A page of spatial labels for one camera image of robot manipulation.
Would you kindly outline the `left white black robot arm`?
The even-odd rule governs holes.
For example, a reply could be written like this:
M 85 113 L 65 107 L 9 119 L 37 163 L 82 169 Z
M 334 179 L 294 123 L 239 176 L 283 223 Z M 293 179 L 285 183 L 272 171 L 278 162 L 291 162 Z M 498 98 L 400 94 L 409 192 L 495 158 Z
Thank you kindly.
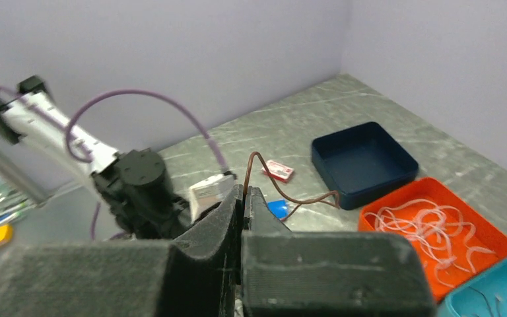
M 43 80 L 0 87 L 0 136 L 51 157 L 107 205 L 137 239 L 174 239 L 191 225 L 189 202 L 175 193 L 163 158 L 150 149 L 121 152 L 74 125 Z

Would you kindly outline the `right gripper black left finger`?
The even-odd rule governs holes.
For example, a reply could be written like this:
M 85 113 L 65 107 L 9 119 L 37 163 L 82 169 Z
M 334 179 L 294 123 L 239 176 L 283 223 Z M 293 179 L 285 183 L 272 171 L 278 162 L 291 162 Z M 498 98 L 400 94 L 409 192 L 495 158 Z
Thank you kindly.
M 233 316 L 243 191 L 173 240 L 12 249 L 0 316 Z

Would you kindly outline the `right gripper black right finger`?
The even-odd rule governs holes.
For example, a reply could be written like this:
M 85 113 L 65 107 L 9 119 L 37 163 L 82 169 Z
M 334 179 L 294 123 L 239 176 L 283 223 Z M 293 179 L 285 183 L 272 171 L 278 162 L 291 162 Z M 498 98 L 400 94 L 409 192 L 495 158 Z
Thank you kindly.
M 436 301 L 411 243 L 383 232 L 301 232 L 244 196 L 245 316 L 434 316 Z

